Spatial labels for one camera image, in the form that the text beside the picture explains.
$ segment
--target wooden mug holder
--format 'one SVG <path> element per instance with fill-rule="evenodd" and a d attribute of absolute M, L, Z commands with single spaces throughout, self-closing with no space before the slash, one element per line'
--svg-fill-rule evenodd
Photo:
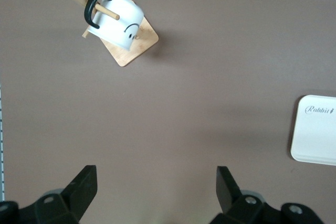
<path fill-rule="evenodd" d="M 75 0 L 82 6 L 86 6 L 88 0 Z M 99 3 L 95 5 L 95 10 L 92 13 L 96 13 L 96 11 L 103 12 L 104 14 L 110 16 L 114 19 L 119 19 L 119 15 L 106 9 L 105 7 L 101 6 Z M 89 34 L 88 28 L 83 33 L 82 37 L 86 38 Z M 131 61 L 133 61 L 136 57 L 143 54 L 146 50 L 152 47 L 155 43 L 159 41 L 159 37 L 157 33 L 154 31 L 152 26 L 149 24 L 147 19 L 144 17 L 142 23 L 140 24 L 138 33 L 133 41 L 130 51 L 127 51 L 123 48 L 120 48 L 112 43 L 107 42 L 106 40 L 101 39 L 109 53 L 112 57 L 116 60 L 118 65 L 121 67 L 126 66 Z"/>

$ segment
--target wooden base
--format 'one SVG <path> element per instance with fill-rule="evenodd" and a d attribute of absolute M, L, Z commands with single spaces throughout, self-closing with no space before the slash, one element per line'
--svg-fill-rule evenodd
<path fill-rule="evenodd" d="M 117 47 L 106 40 L 101 39 L 101 41 L 106 46 L 107 50 L 112 54 L 116 62 L 121 67 L 124 67 L 157 43 L 159 41 L 159 37 L 144 17 L 136 35 L 136 39 L 131 45 L 130 51 Z"/>

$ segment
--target ruler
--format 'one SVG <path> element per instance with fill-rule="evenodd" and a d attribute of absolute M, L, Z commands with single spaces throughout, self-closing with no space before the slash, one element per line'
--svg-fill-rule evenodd
<path fill-rule="evenodd" d="M 1 197 L 0 201 L 5 200 L 5 178 L 4 178 L 4 145 L 2 138 L 2 107 L 1 107 L 1 84 L 0 84 L 0 151 L 1 151 Z"/>

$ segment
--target mug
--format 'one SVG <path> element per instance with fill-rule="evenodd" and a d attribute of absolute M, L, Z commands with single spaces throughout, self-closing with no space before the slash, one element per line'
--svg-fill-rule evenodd
<path fill-rule="evenodd" d="M 144 17 L 143 11 L 131 0 L 102 0 L 100 5 L 118 14 L 119 20 L 102 12 L 97 12 L 91 19 L 92 10 L 97 1 L 88 0 L 86 4 L 84 17 L 90 25 L 88 31 L 129 51 Z"/>

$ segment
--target black handle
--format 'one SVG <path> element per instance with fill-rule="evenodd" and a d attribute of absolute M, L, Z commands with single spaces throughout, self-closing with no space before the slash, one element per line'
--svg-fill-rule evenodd
<path fill-rule="evenodd" d="M 99 29 L 99 25 L 95 24 L 93 21 L 92 21 L 92 11 L 93 11 L 93 8 L 95 7 L 96 5 L 96 2 L 98 0 L 88 0 L 87 3 L 86 3 L 86 6 L 85 6 L 85 10 L 84 10 L 84 18 L 85 18 L 85 21 L 92 27 L 94 27 L 95 29 Z"/>

